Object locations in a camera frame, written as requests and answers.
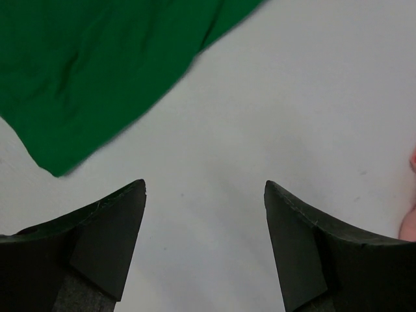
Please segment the green t-shirt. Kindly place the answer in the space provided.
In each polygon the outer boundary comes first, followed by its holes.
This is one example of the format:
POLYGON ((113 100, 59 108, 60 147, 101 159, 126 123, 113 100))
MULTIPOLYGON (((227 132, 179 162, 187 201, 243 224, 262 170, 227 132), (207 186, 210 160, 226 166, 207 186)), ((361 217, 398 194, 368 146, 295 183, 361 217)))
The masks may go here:
POLYGON ((141 117, 259 1, 2 1, 1 117, 72 171, 141 117))

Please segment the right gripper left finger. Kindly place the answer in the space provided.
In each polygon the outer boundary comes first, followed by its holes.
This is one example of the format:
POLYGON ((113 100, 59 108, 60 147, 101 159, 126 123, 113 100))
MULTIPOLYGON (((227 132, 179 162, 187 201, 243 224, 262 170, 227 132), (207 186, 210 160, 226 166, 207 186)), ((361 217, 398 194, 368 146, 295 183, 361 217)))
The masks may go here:
POLYGON ((113 311, 146 205, 136 180, 54 220, 1 236, 2 311, 113 311))

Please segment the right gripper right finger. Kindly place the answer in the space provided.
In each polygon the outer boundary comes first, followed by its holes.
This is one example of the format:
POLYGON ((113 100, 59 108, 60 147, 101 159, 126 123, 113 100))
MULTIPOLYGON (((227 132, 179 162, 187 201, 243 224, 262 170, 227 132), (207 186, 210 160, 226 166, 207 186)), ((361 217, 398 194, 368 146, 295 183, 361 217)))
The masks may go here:
POLYGON ((266 219, 286 311, 414 311, 415 244, 352 226, 273 181, 266 219))

